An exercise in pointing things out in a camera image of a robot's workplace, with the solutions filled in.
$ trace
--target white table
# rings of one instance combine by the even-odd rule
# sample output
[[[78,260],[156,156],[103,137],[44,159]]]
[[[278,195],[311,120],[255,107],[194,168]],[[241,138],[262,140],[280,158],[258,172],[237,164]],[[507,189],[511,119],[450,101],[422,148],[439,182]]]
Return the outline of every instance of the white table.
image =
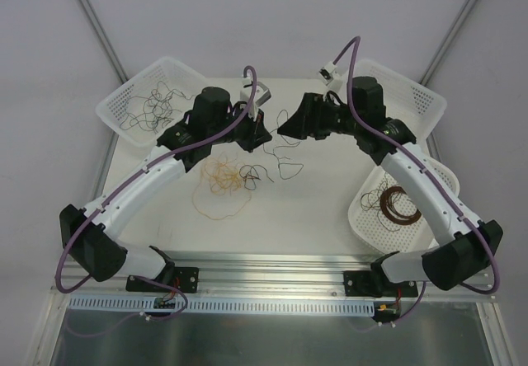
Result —
[[[318,80],[259,79],[270,89],[272,98],[264,106],[268,131],[276,128],[280,110],[292,115],[305,92],[323,92]],[[212,79],[238,100],[239,79]],[[274,140],[279,137],[274,133]],[[304,169],[294,178],[279,177],[276,159],[260,147],[244,152],[236,143],[216,145],[212,157],[222,153],[238,162],[262,164],[274,183],[258,181],[251,200],[232,218],[214,221],[194,208],[191,198],[200,180],[200,164],[179,181],[171,183],[138,212],[124,230],[122,239],[154,245],[165,251],[228,252],[283,255],[364,255],[371,254],[351,232],[347,218],[350,203],[374,163],[356,146],[351,136],[332,134],[323,141],[307,139],[295,149],[282,149],[292,162]],[[106,189],[134,169],[147,154],[119,139],[106,179]],[[239,208],[248,191],[233,197],[218,196],[201,187],[196,203],[210,214],[225,215]]]

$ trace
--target silver metal surface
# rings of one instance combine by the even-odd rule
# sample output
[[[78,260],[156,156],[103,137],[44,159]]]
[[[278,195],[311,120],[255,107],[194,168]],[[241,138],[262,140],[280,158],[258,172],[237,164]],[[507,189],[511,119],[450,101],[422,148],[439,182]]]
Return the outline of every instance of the silver metal surface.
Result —
[[[73,294],[68,309],[107,312],[167,312],[155,307],[156,295],[124,296],[119,294]],[[333,299],[262,299],[262,298],[204,298],[187,295],[185,313],[252,314],[252,315],[319,315],[333,317],[372,317],[374,303],[370,301]],[[180,297],[174,298],[173,310],[184,306]]]
[[[123,312],[71,311],[70,329],[107,330]],[[93,339],[60,336],[53,365],[492,366],[474,304],[424,303],[411,318],[365,333],[366,318],[182,313],[134,317]]]
[[[61,293],[52,293],[48,301],[40,339],[30,347],[27,362],[35,366],[44,366],[51,363],[54,348],[60,345],[60,327],[68,307],[69,296]]]
[[[477,309],[493,364],[496,366],[518,366],[519,362],[507,336],[498,305],[478,304]]]
[[[299,255],[239,255],[198,252],[168,252],[176,265],[198,267],[200,277],[198,294],[213,297],[236,298],[345,298],[342,272],[368,270],[376,256],[299,256]],[[490,279],[480,273],[469,283],[487,288]],[[63,282],[70,286],[77,283],[86,272],[74,262],[64,269]],[[88,281],[81,293],[116,293],[125,289],[126,277],[114,277],[102,283]],[[457,287],[444,292],[428,286],[425,300],[428,302],[494,302],[490,296],[482,296]]]
[[[423,74],[420,84],[427,87],[432,77],[435,75],[436,70],[440,66],[442,60],[447,55],[449,48],[453,44],[453,41],[464,27],[465,22],[468,20],[469,15],[473,12],[478,2],[479,0],[465,0],[462,8],[458,12],[455,20],[451,24],[450,29],[445,34],[444,39],[438,47],[438,50],[435,52],[435,55],[429,63],[426,72]]]

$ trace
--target brown wire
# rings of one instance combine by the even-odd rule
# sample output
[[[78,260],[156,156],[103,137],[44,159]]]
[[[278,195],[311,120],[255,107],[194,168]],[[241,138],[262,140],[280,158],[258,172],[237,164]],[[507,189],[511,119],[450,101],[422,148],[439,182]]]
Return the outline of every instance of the brown wire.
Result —
[[[396,209],[394,199],[405,194],[407,193],[405,193],[402,186],[391,186],[384,190],[379,198],[379,207],[383,215],[392,223],[398,224],[399,226],[410,226],[422,217],[422,213],[418,209],[412,215],[404,215]]]
[[[239,168],[238,164],[236,163],[236,158],[229,160],[227,155],[224,153],[220,154],[218,158],[209,157],[208,159],[204,160],[200,168],[200,182],[198,182],[198,185],[192,192],[191,197],[192,205],[199,214],[204,215],[211,220],[223,220],[236,216],[240,211],[243,210],[243,208],[249,203],[249,201],[251,201],[252,198],[252,192],[249,191],[249,189],[247,189],[248,197],[242,206],[236,212],[221,217],[215,217],[207,214],[198,206],[198,203],[196,202],[196,195],[202,183],[209,182],[210,192],[218,196],[233,195],[233,193],[236,193],[238,190],[245,190],[245,180],[240,176],[238,171]]]
[[[380,207],[379,201],[380,201],[382,193],[386,191],[388,188],[389,188],[389,174],[385,172],[384,177],[382,181],[379,183],[378,187],[376,187],[375,189],[367,193],[364,193],[361,196],[361,209],[363,209],[363,211],[365,212],[368,212],[371,210],[375,211],[376,218],[378,219],[379,224],[383,226],[384,229],[387,230],[388,232],[399,232],[400,230],[399,228],[390,227],[392,225],[388,226],[387,224],[385,224],[385,219],[382,219],[382,213],[381,213],[381,207]],[[395,195],[394,197],[392,197],[393,204],[396,204],[399,201],[400,197],[401,195],[400,196]]]

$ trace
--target tangled wire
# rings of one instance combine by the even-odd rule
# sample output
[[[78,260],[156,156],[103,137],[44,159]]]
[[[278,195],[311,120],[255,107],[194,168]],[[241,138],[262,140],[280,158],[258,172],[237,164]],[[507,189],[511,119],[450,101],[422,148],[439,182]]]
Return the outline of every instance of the tangled wire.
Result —
[[[183,91],[176,88],[169,88],[163,81],[158,82],[156,88],[150,92],[149,97],[144,96],[132,96],[127,101],[127,111],[125,112],[125,120],[120,124],[120,128],[124,130],[139,127],[143,131],[158,132],[158,127],[164,129],[174,118],[172,115],[175,112],[181,113],[182,111],[172,107],[172,98],[180,97],[189,101],[193,96],[186,96]],[[143,107],[138,113],[137,106],[134,103],[130,103],[133,99],[140,99],[143,101]]]
[[[279,118],[281,117],[281,115],[285,113],[286,115],[286,121],[289,119],[289,116],[288,116],[288,111],[286,109],[283,109],[279,112],[279,114],[277,115],[277,118],[276,118],[276,128],[273,129],[272,131],[270,131],[270,134],[273,134],[275,133],[280,125],[279,125]],[[297,142],[290,142],[288,141],[288,139],[286,139],[284,136],[280,135],[280,137],[282,138],[282,140],[286,143],[286,145],[279,145],[279,146],[275,146],[271,152],[267,151],[266,150],[266,146],[265,145],[262,145],[262,150],[264,151],[265,154],[269,154],[273,157],[275,157],[277,159],[277,167],[279,169],[279,176],[280,178],[283,180],[283,181],[287,181],[291,178],[294,178],[296,177],[304,168],[304,164],[301,163],[301,162],[283,162],[283,160],[288,160],[290,161],[291,158],[290,157],[287,157],[287,156],[279,156],[276,154],[276,150],[278,149],[281,149],[281,148],[297,148],[299,145],[300,145],[300,141],[297,141]],[[293,175],[290,175],[290,176],[284,176],[283,175],[283,172],[282,172],[282,169],[284,166],[290,166],[290,167],[298,167],[299,170],[295,172],[295,174]]]
[[[387,231],[397,232],[399,228],[392,229],[387,227],[380,214],[383,214],[390,222],[398,226],[409,226],[416,223],[422,217],[422,213],[417,209],[416,212],[410,215],[400,213],[396,205],[401,204],[402,201],[408,200],[405,190],[398,185],[389,186],[388,174],[385,173],[384,179],[379,183],[376,189],[364,193],[360,198],[361,209],[363,211],[377,211],[376,217]]]
[[[270,176],[268,175],[267,169],[264,166],[261,166],[260,164],[255,164],[253,166],[246,164],[244,166],[241,166],[240,169],[238,170],[238,174],[244,181],[244,187],[246,189],[255,190],[257,188],[257,181],[262,180],[258,173],[259,168],[266,173],[267,179],[275,183],[275,181],[272,180]]]

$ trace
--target white plastic basket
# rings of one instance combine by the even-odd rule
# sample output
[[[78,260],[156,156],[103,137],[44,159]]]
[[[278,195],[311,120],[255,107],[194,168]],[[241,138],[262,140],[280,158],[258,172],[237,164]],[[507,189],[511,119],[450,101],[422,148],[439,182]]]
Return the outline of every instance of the white plastic basket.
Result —
[[[424,141],[444,114],[446,99],[424,86],[369,59],[354,68],[354,76],[375,77],[383,87],[387,116],[400,119]]]
[[[456,175],[431,157],[428,157],[428,162],[453,193],[458,195],[460,184]],[[383,213],[375,209],[365,211],[361,207],[361,196],[371,190],[378,189],[385,178],[388,187],[397,185],[394,178],[387,174],[383,168],[376,167],[352,201],[348,209],[348,220],[352,232],[364,243],[383,254],[394,251],[410,252],[427,249],[434,237],[424,217],[410,226],[399,226],[390,222]],[[396,209],[402,214],[413,214],[416,211],[416,206],[404,196],[396,204]]]
[[[148,146],[183,117],[193,96],[207,86],[205,77],[194,69],[163,57],[101,101],[96,113],[133,145]],[[148,100],[153,94],[157,98]]]

